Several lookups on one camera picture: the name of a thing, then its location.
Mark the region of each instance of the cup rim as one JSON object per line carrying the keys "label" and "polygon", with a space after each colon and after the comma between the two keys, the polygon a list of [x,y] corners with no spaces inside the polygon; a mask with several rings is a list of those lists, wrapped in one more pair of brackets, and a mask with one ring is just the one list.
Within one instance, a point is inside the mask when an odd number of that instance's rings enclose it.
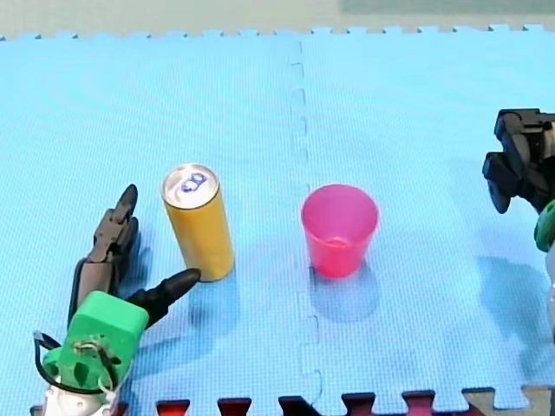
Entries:
{"label": "cup rim", "polygon": [[[373,206],[373,208],[374,208],[374,210],[375,210],[375,220],[374,220],[374,222],[373,222],[373,224],[372,224],[372,230],[368,233],[368,235],[367,235],[366,237],[362,237],[362,238],[360,238],[360,239],[358,239],[358,240],[354,240],[354,241],[353,241],[353,244],[351,244],[351,245],[349,245],[349,246],[347,246],[347,247],[335,246],[335,245],[333,245],[333,244],[330,244],[330,243],[326,242],[325,240],[322,240],[320,237],[317,237],[313,232],[311,232],[311,231],[308,229],[308,227],[306,226],[305,222],[304,222],[305,212],[306,212],[306,204],[307,204],[307,202],[309,201],[310,197],[312,197],[312,196],[313,196],[315,193],[317,193],[317,192],[321,192],[322,190],[329,189],[329,188],[332,188],[332,187],[349,188],[349,189],[351,189],[351,190],[353,190],[353,191],[360,192],[360,193],[370,202],[370,204]],[[317,189],[315,189],[314,191],[312,191],[312,192],[306,197],[306,199],[305,199],[304,202],[303,202],[303,206],[302,206],[302,208],[301,208],[301,213],[300,213],[300,214],[301,214],[301,215],[300,215],[300,217],[301,217],[301,225],[303,226],[304,233],[305,233],[307,236],[311,237],[312,239],[318,241],[319,243],[321,243],[321,244],[323,244],[323,245],[326,245],[327,247],[333,247],[334,249],[337,249],[337,250],[348,250],[348,249],[349,249],[350,247],[352,247],[352,246],[365,244],[366,242],[368,242],[368,241],[371,239],[371,237],[374,235],[375,230],[377,229],[377,226],[378,226],[378,224],[379,224],[380,210],[379,210],[378,205],[377,205],[377,203],[375,202],[375,200],[374,200],[372,197],[370,197],[370,196],[368,195],[368,193],[366,193],[363,189],[361,189],[361,188],[359,188],[359,187],[357,187],[357,186],[348,185],[348,184],[328,184],[328,185],[323,185],[323,186],[318,187]]]}

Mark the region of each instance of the can pull tab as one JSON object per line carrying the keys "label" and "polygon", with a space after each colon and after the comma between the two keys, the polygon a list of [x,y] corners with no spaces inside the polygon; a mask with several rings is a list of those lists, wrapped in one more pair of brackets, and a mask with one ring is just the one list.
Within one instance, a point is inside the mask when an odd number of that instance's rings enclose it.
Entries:
{"label": "can pull tab", "polygon": [[202,184],[206,182],[206,176],[200,172],[195,172],[191,175],[191,178],[186,179],[181,186],[181,191],[196,192]]}

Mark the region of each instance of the aluminum can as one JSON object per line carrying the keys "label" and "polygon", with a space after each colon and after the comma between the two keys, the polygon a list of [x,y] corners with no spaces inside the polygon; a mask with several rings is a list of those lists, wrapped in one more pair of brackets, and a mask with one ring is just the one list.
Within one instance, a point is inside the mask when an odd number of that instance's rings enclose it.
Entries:
{"label": "aluminum can", "polygon": [[234,255],[218,177],[205,166],[177,166],[162,183],[162,199],[186,267],[212,282],[233,268]]}

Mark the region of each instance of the black cable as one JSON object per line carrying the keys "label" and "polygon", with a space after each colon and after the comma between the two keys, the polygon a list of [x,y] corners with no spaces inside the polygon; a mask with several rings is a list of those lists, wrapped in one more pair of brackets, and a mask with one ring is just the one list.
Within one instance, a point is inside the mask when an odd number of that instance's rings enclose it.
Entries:
{"label": "black cable", "polygon": [[[35,332],[34,333],[34,338],[35,338],[35,366],[36,366],[36,371],[38,371],[38,373],[41,375],[41,377],[44,379],[44,381],[49,383],[51,386],[59,388],[60,390],[65,390],[66,392],[75,393],[75,394],[103,394],[103,393],[105,393],[100,388],[89,390],[89,389],[86,389],[86,388],[78,388],[78,387],[68,386],[68,385],[65,385],[63,383],[59,383],[58,381],[54,380],[52,378],[52,376],[50,376],[50,374],[48,374],[46,372],[46,370],[44,369],[44,367],[42,366],[42,363],[41,363],[41,347],[44,347],[44,348],[50,350],[50,349],[56,348],[56,344],[58,346],[60,344],[58,344],[56,341],[54,341],[53,338],[49,337],[46,334],[43,334],[42,332]],[[95,350],[98,353],[98,356],[101,360],[102,365],[104,366],[104,368],[106,369],[106,372],[108,373],[108,376],[110,378],[110,383],[112,384],[112,389],[114,390],[117,387],[118,380],[117,380],[117,374],[115,373],[112,361],[109,359],[109,357],[106,354],[106,351],[104,350],[103,347],[101,347],[99,345],[95,345]]]}

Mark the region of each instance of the can lid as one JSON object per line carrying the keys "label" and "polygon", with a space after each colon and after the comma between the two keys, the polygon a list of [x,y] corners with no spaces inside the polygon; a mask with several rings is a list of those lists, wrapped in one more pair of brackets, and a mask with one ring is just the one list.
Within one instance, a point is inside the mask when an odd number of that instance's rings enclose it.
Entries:
{"label": "can lid", "polygon": [[195,163],[177,166],[162,183],[162,198],[181,210],[199,208],[210,202],[218,192],[216,175]]}

